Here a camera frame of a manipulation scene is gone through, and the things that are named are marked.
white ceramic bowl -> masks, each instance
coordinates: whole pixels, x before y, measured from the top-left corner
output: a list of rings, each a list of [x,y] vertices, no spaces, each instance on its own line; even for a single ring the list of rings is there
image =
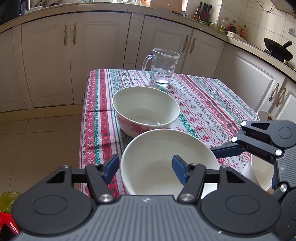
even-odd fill
[[[251,160],[242,171],[242,175],[267,191],[271,186],[274,166],[261,158],[251,155]]]
[[[257,121],[277,121],[277,118],[275,118],[272,114],[269,114],[264,110],[257,111],[255,117],[256,116]]]
[[[172,129],[148,131],[133,139],[121,158],[121,176],[129,194],[173,194],[177,198],[184,186],[172,168],[176,154],[187,163],[201,163],[209,169],[220,167],[212,151],[197,138]],[[216,189],[216,183],[206,183],[202,198]]]
[[[112,98],[120,128],[129,136],[169,128],[179,117],[178,103],[168,94],[151,87],[121,89]]]

knife block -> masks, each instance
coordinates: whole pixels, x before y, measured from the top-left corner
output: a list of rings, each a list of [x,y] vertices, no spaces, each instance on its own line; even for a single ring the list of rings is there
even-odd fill
[[[200,20],[208,22],[210,18],[210,13],[205,10],[200,10]]]

bowl with red flower pattern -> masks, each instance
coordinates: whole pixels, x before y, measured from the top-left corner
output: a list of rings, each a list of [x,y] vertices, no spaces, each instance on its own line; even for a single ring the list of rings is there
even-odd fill
[[[170,95],[145,86],[119,90],[112,98],[112,105],[120,128],[131,137],[169,128],[180,114],[178,103]]]
[[[277,121],[277,118],[264,110],[257,111],[255,119],[257,121]]]

patterned tablecloth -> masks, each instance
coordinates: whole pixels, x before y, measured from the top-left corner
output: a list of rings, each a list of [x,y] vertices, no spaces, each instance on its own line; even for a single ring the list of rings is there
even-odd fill
[[[90,73],[81,124],[79,168],[104,163],[113,154],[121,158],[132,138],[119,128],[112,97],[122,88],[137,85],[151,85],[141,71],[99,69]],[[208,147],[230,141],[242,121],[254,119],[254,111],[217,79],[174,74],[172,84],[160,89],[171,95],[181,109],[179,119],[171,128],[193,135]],[[241,172],[249,158],[250,154],[244,152],[240,156],[217,161]],[[81,188],[89,194],[85,184]],[[109,188],[116,197],[127,194],[120,171]]]

floor tile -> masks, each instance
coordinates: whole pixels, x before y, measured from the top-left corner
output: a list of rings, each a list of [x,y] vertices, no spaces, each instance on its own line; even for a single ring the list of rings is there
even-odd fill
[[[0,135],[0,195],[7,192],[23,134]]]
[[[59,116],[29,120],[25,133],[80,130],[80,127],[81,115]]]
[[[65,164],[78,168],[79,138],[79,130],[23,134],[9,190],[23,193]]]
[[[4,113],[6,121],[29,120],[35,118],[44,118],[45,113],[42,108],[17,110]]]
[[[28,120],[18,120],[0,123],[0,135],[24,133]]]
[[[65,115],[81,115],[83,105],[64,105],[64,106],[53,106],[44,108],[46,117],[52,116],[65,116]]]

